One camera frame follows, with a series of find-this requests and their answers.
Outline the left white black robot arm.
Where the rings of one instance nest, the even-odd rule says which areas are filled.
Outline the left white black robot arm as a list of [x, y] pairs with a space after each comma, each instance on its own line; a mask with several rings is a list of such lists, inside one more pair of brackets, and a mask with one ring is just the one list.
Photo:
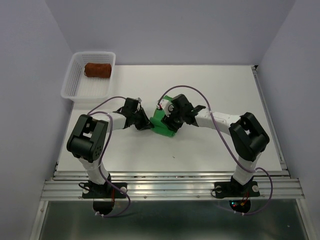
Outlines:
[[92, 110], [80, 115], [67, 141], [67, 151], [81, 162], [89, 181], [95, 184], [95, 193], [100, 197], [111, 193], [109, 173], [102, 159], [112, 133], [130, 126], [135, 126], [139, 131], [154, 127], [141, 105], [140, 98], [126, 98], [124, 105], [115, 111]]

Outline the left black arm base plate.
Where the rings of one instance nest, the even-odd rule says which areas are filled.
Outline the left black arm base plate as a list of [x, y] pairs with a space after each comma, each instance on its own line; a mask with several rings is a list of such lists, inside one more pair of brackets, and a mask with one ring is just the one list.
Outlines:
[[78, 186], [82, 189], [83, 199], [125, 199], [125, 195], [120, 193], [108, 183], [103, 185], [92, 181], [80, 182]]

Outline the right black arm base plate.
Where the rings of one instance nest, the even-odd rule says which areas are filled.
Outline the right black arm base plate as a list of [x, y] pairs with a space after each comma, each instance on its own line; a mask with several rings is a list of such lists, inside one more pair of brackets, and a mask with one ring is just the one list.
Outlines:
[[241, 185], [238, 182], [220, 181], [215, 182], [211, 195], [217, 199], [259, 197], [260, 191], [256, 181]]

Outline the brown microfiber towel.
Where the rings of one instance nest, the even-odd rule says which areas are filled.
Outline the brown microfiber towel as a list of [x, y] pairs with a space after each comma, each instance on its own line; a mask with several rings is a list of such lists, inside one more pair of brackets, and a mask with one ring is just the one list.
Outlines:
[[112, 73], [112, 65], [109, 63], [88, 62], [84, 66], [84, 75], [88, 78], [109, 79]]

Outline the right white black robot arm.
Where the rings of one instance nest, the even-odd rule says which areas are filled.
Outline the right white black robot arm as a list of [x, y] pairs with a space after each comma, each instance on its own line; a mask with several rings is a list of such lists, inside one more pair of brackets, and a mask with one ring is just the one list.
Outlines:
[[230, 115], [213, 112], [208, 105], [193, 106], [183, 94], [171, 100], [160, 100], [158, 109], [164, 112], [161, 122], [170, 131], [176, 133], [183, 124], [215, 130], [229, 153], [232, 153], [222, 134], [230, 136], [237, 153], [237, 156], [231, 155], [237, 166], [230, 189], [235, 195], [242, 195], [248, 190], [257, 161], [270, 142], [269, 135], [252, 113]]

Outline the green microfiber towel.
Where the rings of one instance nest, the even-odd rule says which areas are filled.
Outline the green microfiber towel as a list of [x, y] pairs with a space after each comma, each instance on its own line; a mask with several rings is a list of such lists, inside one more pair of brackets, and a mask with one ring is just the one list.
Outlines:
[[[165, 95], [162, 99], [170, 100], [172, 101], [172, 97], [169, 97], [168, 95]], [[150, 122], [153, 124], [153, 128], [151, 129], [154, 133], [166, 136], [166, 137], [173, 137], [176, 133], [172, 130], [170, 130], [163, 122], [162, 119], [165, 116], [164, 112], [162, 110], [157, 109], [158, 103], [156, 104], [156, 109], [154, 111], [153, 116], [149, 119]]]

